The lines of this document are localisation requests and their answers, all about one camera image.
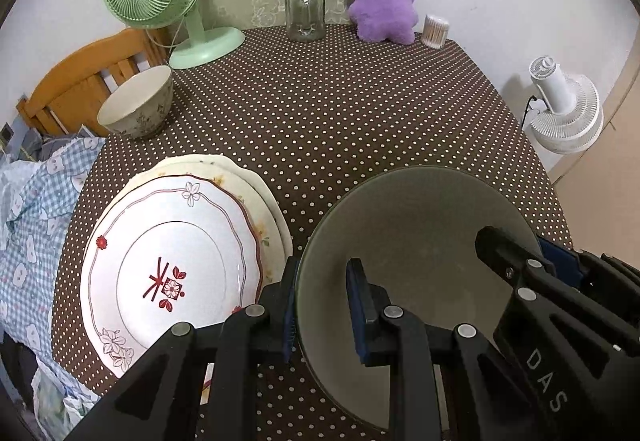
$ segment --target polka dot tablecloth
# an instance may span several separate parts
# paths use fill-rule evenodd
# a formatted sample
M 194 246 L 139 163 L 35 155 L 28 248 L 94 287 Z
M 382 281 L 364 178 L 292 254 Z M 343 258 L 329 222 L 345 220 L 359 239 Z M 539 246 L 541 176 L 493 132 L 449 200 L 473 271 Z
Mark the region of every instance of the polka dot tablecloth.
M 168 156 L 225 154 L 269 185 L 299 255 L 345 193 L 380 172 L 415 164 L 466 170 L 505 195 L 532 228 L 570 246 L 542 164 L 509 109 L 452 41 L 441 50 L 360 42 L 350 26 L 290 42 L 284 28 L 253 29 L 234 53 L 174 71 L 166 125 L 146 140 L 110 137 L 84 185 L 66 236 L 54 295 L 54 357 L 97 394 L 116 381 L 91 346 L 79 299 L 84 246 L 129 179 Z M 258 438 L 378 440 L 315 385 L 300 350 L 261 366 Z

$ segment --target white fan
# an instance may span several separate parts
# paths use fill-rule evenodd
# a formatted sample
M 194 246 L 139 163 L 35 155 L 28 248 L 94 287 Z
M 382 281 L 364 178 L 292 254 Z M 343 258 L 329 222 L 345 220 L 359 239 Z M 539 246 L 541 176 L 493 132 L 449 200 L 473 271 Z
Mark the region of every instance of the white fan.
M 557 154 L 587 150 L 598 138 L 604 111 L 598 91 L 586 76 L 567 74 L 551 56 L 540 56 L 529 67 L 546 110 L 531 122 L 539 143 Z

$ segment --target glass jar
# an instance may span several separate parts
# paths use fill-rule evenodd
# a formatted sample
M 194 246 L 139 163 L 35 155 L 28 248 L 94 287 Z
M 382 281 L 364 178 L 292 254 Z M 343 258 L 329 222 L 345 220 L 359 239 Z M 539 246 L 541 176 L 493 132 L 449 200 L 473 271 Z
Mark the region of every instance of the glass jar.
M 324 28 L 324 0 L 285 0 L 287 37 L 296 42 L 321 40 Z

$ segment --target white plate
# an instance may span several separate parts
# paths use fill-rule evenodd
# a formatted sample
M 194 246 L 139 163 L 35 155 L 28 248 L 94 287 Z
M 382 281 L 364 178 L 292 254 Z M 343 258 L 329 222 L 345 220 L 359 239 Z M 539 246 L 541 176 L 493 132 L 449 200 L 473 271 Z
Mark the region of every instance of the white plate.
M 241 204 L 207 179 L 166 176 L 127 193 L 95 228 L 82 319 L 119 377 L 171 325 L 223 322 L 261 285 L 258 238 Z
M 128 184 L 133 190 L 149 181 L 164 177 L 190 174 L 207 179 L 224 188 L 242 204 L 249 216 L 249 222 L 260 242 L 260 260 L 264 274 L 264 284 L 280 281 L 287 257 L 280 241 L 280 232 L 270 209 L 260 195 L 244 179 L 223 167 L 200 163 L 180 162 L 164 165 L 136 175 Z

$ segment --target fan stand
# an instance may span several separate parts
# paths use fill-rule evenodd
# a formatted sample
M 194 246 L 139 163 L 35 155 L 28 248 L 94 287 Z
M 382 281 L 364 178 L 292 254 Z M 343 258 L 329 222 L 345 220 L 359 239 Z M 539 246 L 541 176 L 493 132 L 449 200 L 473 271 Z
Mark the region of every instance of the fan stand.
M 205 31 L 197 5 L 186 16 L 189 38 L 176 46 L 169 58 L 172 69 L 189 69 L 208 64 L 244 42 L 244 33 L 235 27 L 217 27 Z

